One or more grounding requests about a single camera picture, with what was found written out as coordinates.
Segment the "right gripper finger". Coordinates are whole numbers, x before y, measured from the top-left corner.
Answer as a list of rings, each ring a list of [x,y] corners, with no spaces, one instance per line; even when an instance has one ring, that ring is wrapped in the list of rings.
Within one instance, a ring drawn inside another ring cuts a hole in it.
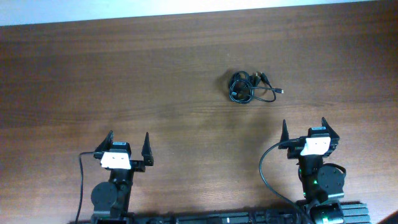
[[[286,120],[284,119],[282,122],[282,133],[280,137],[280,142],[287,143],[289,141],[289,132],[287,129],[287,123]]]
[[[326,128],[328,131],[331,139],[334,140],[339,140],[340,136],[333,130],[333,128],[328,124],[327,120],[325,117],[322,117],[322,126]]]

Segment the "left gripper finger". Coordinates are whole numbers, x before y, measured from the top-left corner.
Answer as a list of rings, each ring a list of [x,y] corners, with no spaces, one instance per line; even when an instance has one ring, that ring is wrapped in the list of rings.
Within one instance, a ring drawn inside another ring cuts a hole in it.
[[[95,153],[103,153],[109,151],[113,143],[114,132],[110,130],[102,143],[95,149]]]
[[[152,155],[152,149],[150,147],[150,138],[149,138],[149,133],[148,132],[146,132],[146,136],[145,136],[145,139],[144,139],[144,144],[143,144],[143,147],[142,147],[141,155],[142,155],[142,157],[144,159],[144,162],[153,162],[154,161],[154,158],[153,158],[153,155]]]

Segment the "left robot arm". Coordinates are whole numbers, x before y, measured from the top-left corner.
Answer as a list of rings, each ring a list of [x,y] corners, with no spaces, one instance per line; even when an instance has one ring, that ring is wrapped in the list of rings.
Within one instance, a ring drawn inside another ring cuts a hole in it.
[[[133,223],[134,217],[128,210],[134,174],[145,172],[146,167],[154,165],[148,133],[144,138],[141,160],[131,158],[128,142],[116,142],[113,137],[114,132],[110,131],[93,153],[93,157],[100,160],[101,167],[110,173],[109,179],[96,185],[91,192],[94,206],[91,223]]]

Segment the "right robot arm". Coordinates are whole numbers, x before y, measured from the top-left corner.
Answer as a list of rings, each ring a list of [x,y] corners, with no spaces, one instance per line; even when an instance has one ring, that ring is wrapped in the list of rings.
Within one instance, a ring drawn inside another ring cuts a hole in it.
[[[346,169],[325,163],[336,149],[339,135],[325,118],[320,127],[308,129],[306,136],[289,138],[287,123],[282,123],[279,149],[287,150],[288,159],[298,160],[298,177],[302,183],[304,200],[297,205],[303,211],[303,221],[313,223],[344,223],[339,199],[343,198]]]

